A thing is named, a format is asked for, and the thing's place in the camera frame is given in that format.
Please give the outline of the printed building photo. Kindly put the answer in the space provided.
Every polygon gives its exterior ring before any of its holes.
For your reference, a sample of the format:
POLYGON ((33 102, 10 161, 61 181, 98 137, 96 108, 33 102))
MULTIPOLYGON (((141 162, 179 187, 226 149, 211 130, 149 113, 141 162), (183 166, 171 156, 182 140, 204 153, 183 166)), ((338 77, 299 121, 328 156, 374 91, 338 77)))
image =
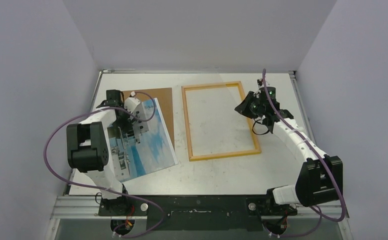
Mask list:
POLYGON ((141 122, 137 133, 124 133, 113 125, 108 128, 114 174, 121 183, 179 163, 158 99, 142 102, 142 108, 145 118, 154 116, 141 122))

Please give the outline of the clear glass sheet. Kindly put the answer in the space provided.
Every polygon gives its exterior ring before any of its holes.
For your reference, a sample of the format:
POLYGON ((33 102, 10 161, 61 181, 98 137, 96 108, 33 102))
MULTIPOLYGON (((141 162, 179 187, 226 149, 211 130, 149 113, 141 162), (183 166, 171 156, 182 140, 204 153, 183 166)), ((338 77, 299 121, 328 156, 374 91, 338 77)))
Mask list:
POLYGON ((238 73, 178 73, 172 85, 173 110, 180 114, 233 112, 245 95, 242 80, 238 73))

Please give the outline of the yellow wooden picture frame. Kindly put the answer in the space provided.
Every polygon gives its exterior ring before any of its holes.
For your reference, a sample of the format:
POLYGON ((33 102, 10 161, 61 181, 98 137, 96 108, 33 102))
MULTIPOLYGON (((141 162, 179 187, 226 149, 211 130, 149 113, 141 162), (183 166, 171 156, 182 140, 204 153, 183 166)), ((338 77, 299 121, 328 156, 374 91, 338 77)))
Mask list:
POLYGON ((252 120, 235 112, 189 114, 183 111, 190 161, 240 157, 261 153, 252 120))

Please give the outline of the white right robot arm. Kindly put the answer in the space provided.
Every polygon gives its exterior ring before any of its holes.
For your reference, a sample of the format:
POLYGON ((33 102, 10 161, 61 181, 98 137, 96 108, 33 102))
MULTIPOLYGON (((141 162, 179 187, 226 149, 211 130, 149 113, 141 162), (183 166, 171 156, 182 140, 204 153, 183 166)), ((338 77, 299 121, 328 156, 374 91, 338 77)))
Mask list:
POLYGON ((281 109, 274 87, 250 91, 235 111, 267 127, 292 153, 300 165, 295 184, 269 191, 264 207, 272 215, 287 204, 305 207, 339 199, 342 194, 343 165, 337 156, 329 156, 313 143, 297 124, 290 111, 281 109))

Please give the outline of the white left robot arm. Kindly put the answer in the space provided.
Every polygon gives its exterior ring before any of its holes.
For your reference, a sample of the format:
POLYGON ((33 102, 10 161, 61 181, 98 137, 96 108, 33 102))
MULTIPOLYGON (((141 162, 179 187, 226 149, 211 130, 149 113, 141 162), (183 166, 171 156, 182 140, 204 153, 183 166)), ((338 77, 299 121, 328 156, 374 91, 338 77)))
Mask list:
POLYGON ((115 174, 115 165, 126 156, 119 146, 137 144, 148 129, 142 102, 131 92, 128 97, 120 90, 106 91, 106 98, 89 116, 66 128, 67 156, 71 168, 88 176, 101 193, 104 207, 111 206, 118 215, 130 211, 127 190, 115 174), (112 145, 112 141, 122 143, 112 145))

